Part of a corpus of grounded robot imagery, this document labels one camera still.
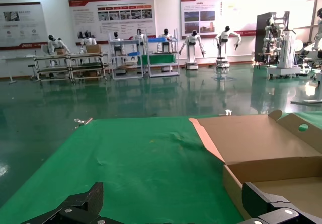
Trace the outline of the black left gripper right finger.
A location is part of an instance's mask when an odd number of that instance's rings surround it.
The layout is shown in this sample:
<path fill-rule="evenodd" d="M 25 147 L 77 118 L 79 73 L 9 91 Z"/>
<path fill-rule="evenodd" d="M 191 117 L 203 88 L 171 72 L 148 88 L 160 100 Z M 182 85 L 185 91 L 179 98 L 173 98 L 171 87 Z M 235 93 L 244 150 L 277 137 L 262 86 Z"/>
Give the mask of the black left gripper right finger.
<path fill-rule="evenodd" d="M 242 184 L 242 204 L 250 216 L 244 224 L 253 223 L 321 223 L 321 218 L 308 214 L 283 196 L 261 191 L 251 182 Z"/>

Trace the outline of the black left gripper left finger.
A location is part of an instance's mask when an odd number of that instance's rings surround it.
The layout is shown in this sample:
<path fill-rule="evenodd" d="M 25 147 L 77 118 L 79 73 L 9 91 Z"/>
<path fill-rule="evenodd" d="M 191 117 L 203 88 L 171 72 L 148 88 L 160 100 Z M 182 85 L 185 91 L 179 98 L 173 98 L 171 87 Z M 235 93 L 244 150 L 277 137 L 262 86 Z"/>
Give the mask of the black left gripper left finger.
<path fill-rule="evenodd" d="M 115 223 L 107 217 L 101 217 L 100 211 L 103 207 L 104 188 L 102 182 L 94 185 L 84 193 L 70 195 L 56 209 L 34 217 L 24 223 L 30 224 L 101 224 Z"/>

